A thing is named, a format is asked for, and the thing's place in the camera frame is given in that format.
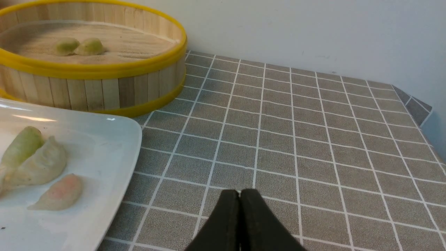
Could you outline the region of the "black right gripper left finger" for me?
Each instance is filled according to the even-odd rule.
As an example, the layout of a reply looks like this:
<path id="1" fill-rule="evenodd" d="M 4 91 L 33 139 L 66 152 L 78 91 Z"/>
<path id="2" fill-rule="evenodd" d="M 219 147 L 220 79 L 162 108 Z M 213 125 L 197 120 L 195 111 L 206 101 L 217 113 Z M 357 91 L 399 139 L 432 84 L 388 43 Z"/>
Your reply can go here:
<path id="1" fill-rule="evenodd" d="M 186 251 L 238 251 L 239 193 L 223 190 L 201 230 Z"/>

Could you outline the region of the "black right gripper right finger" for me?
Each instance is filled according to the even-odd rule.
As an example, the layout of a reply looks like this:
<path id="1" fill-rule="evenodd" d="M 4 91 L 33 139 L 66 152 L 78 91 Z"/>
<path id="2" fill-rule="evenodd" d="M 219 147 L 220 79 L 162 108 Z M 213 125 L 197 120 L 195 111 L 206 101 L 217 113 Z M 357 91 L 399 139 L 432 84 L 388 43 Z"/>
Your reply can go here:
<path id="1" fill-rule="evenodd" d="M 242 209 L 241 251 L 306 250 L 279 221 L 257 190 L 244 189 L 239 198 Z"/>

